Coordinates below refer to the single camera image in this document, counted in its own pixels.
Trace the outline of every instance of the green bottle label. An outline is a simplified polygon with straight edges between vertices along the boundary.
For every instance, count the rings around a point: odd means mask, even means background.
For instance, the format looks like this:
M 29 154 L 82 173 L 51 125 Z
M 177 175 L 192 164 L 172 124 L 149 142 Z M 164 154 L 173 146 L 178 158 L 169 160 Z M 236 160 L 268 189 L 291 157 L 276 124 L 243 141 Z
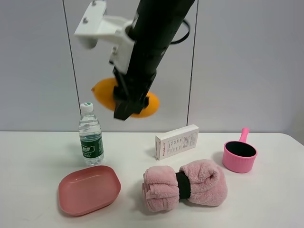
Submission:
M 85 158 L 97 158 L 104 153 L 102 137 L 92 142 L 80 141 L 80 143 Z

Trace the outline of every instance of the bottle cap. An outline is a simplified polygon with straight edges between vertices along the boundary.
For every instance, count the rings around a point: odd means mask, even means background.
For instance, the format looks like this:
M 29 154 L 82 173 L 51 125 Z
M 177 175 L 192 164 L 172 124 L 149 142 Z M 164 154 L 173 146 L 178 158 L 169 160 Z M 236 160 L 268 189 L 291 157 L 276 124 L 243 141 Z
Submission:
M 85 102 L 80 105 L 81 115 L 93 112 L 93 104 L 90 102 Z

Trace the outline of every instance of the pink scoop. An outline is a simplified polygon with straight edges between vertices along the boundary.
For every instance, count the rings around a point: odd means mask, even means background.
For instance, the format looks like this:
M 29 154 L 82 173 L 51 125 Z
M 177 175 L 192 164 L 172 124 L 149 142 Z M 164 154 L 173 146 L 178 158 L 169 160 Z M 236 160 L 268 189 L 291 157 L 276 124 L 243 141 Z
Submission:
M 252 169 L 257 156 L 257 150 L 246 143 L 249 133 L 248 128 L 243 128 L 239 141 L 230 141 L 224 145 L 224 166 L 238 173 L 246 173 Z
M 108 166 L 94 166 L 67 175 L 59 184 L 61 209 L 67 214 L 80 216 L 113 203 L 121 184 Z

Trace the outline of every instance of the white mounting bracket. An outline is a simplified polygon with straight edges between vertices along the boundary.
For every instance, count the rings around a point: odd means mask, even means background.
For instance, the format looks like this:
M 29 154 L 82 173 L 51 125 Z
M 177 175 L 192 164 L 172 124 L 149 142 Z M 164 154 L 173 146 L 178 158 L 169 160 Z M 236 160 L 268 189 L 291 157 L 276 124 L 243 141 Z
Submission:
M 87 49 L 96 46 L 98 39 L 116 44 L 112 48 L 110 61 L 123 74 L 128 71 L 134 41 L 129 38 L 126 29 L 132 20 L 122 17 L 104 16 L 106 1 L 94 0 L 90 3 L 74 35 Z

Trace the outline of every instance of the pink handle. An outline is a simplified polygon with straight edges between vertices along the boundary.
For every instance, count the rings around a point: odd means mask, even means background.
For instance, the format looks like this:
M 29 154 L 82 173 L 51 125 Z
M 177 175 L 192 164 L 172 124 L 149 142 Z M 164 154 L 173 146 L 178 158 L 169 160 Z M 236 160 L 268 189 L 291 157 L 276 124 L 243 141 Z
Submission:
M 248 133 L 249 133 L 249 128 L 246 128 L 246 127 L 243 128 L 239 141 L 242 143 L 246 143 Z

